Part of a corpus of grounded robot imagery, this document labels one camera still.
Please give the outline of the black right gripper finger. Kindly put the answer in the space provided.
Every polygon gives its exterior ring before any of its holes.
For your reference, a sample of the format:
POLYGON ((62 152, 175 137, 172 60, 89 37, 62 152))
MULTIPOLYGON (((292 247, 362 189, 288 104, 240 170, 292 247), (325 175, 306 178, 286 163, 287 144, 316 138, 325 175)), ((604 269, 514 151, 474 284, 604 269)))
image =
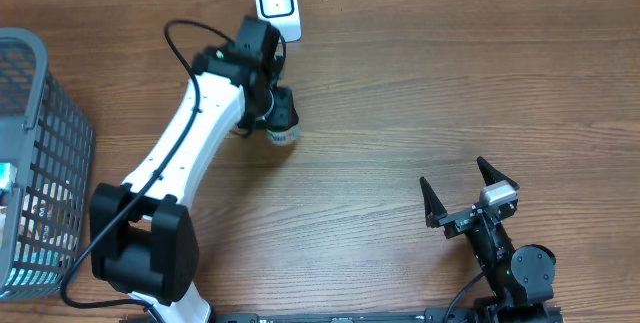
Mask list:
POLYGON ((448 216, 448 212, 427 179, 421 177, 419 183, 424 200, 426 225, 430 228, 440 227, 441 221, 448 216))
POLYGON ((490 186, 502 181, 506 181, 511 185, 513 189, 518 189, 519 184, 507 175, 500 172, 497 168, 492 166, 484 157, 479 156, 476 159, 476 163, 481 172, 483 180, 486 186, 490 186))

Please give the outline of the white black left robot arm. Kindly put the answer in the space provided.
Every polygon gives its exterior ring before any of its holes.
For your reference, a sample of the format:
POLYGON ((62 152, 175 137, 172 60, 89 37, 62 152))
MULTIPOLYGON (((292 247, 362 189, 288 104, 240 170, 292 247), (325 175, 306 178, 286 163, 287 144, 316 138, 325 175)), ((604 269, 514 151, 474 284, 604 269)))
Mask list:
POLYGON ((120 304, 142 307, 153 322, 214 321, 194 283, 193 199, 227 135, 263 130, 279 145, 297 138, 293 94, 278 80, 287 43, 300 37, 299 23, 247 17, 236 38, 185 62, 184 97, 158 142, 120 185, 96 187, 84 254, 95 278, 124 293, 120 304))

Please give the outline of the green lid spice jar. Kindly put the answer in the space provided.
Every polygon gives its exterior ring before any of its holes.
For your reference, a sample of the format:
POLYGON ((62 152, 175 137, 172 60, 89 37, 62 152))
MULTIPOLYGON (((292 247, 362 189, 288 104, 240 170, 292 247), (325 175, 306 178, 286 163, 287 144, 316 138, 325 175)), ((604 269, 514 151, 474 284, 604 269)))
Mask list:
POLYGON ((274 145, 286 146, 297 141, 300 134, 298 125, 294 125, 284 131, 267 130, 267 137, 274 145))

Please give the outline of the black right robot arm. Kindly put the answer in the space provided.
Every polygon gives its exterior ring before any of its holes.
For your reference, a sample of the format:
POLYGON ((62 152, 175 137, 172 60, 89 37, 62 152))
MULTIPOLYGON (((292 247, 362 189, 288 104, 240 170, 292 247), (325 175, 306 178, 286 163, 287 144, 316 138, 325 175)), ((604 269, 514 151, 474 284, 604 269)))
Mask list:
POLYGON ((538 244, 516 249, 503 226, 517 211, 519 184, 485 158, 476 162, 485 187, 476 203, 457 213, 448 213, 427 179, 419 179, 426 225, 443 228, 448 239, 465 236, 480 267, 446 308, 427 308, 424 320, 563 322, 561 310, 547 305, 554 297, 555 255, 538 244))

